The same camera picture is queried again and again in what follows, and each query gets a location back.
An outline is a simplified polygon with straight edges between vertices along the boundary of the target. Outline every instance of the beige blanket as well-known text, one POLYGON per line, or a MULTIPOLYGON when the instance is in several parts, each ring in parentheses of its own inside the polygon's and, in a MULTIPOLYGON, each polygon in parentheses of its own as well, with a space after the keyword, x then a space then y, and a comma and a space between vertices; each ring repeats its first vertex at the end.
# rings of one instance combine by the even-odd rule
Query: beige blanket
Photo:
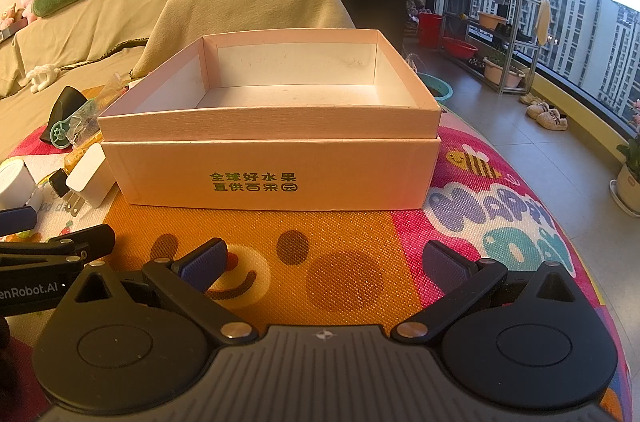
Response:
POLYGON ((99 59, 118 43, 148 38, 166 2, 81 0, 19 30, 0 43, 0 98, 17 92, 34 66, 99 59))
POLYGON ((126 74, 140 58, 144 47, 127 48, 107 59, 63 73, 49 88, 32 94, 28 88, 0 101, 0 161, 11 150, 49 120, 60 92, 66 86, 83 91, 104 85, 115 72, 126 74))
POLYGON ((132 77, 146 76, 206 34, 265 28, 353 27, 340 0, 168 0, 132 77))

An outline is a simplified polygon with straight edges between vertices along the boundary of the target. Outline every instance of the black gripper base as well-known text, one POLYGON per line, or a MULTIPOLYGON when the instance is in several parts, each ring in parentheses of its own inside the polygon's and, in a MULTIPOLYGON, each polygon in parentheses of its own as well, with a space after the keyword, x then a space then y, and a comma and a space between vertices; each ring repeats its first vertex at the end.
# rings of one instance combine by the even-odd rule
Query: black gripper base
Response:
POLYGON ((598 406, 522 414, 455 386, 424 346, 379 326, 271 326, 223 348, 189 391, 156 408, 93 417, 53 407, 44 422, 612 422, 598 406))

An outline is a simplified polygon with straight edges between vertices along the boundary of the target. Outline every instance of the play mat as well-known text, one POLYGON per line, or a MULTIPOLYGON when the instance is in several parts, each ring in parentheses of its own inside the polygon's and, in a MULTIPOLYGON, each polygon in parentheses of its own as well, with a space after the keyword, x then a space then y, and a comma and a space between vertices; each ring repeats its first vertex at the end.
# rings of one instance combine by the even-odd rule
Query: play mat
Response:
MULTIPOLYGON (((36 179, 60 167, 63 158, 37 140, 40 131, 12 153, 24 158, 36 179)), ((388 331, 442 295, 422 272, 422 248, 431 239, 472 260, 498 259, 512 270, 533 271, 545 259, 561 261, 618 348, 618 369, 602 405, 617 420, 631 422, 622 346, 571 242, 521 177, 460 118, 443 113, 438 133, 442 148, 423 209, 307 213, 159 208, 128 205, 114 188, 100 208, 85 206, 72 218, 46 186, 39 223, 24 239, 46 240, 105 222, 116 232, 108 261, 123 270, 139 269, 159 256, 180 258, 220 237, 228 245, 227 271, 208 294, 260 330, 268 324, 379 323, 388 331)), ((335 178, 335 185, 349 185, 347 175, 335 178)), ((31 420, 47 406, 30 369, 30 354, 49 315, 9 319, 20 395, 3 420, 31 420)))

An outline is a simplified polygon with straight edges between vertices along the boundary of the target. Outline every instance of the slipper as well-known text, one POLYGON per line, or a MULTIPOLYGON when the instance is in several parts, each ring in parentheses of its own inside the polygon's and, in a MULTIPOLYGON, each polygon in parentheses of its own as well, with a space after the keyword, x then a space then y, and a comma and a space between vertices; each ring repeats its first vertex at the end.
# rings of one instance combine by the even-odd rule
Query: slipper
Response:
POLYGON ((542 103, 542 99, 529 92, 525 96, 520 96, 520 102, 526 105, 539 105, 542 103))
POLYGON ((531 117, 531 119, 536 119, 540 113, 545 113, 552 109, 552 106, 542 101, 542 103, 539 104, 529 105, 527 107, 527 115, 531 117))
POLYGON ((546 129, 556 129, 558 131, 564 131, 568 126, 566 115, 555 108, 550 109, 548 112, 540 113, 536 121, 546 129))

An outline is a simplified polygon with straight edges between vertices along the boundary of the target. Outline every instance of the white stuffed toy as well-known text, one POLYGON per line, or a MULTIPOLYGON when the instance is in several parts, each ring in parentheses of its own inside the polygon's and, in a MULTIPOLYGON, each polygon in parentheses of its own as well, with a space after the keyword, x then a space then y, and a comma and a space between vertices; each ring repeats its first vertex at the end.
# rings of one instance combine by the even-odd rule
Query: white stuffed toy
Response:
POLYGON ((31 81, 31 92, 35 94, 47 88, 56 78, 60 75, 62 70, 56 68, 53 63, 47 63, 46 65, 37 66, 33 70, 27 72, 27 76, 24 79, 24 85, 26 86, 31 81))

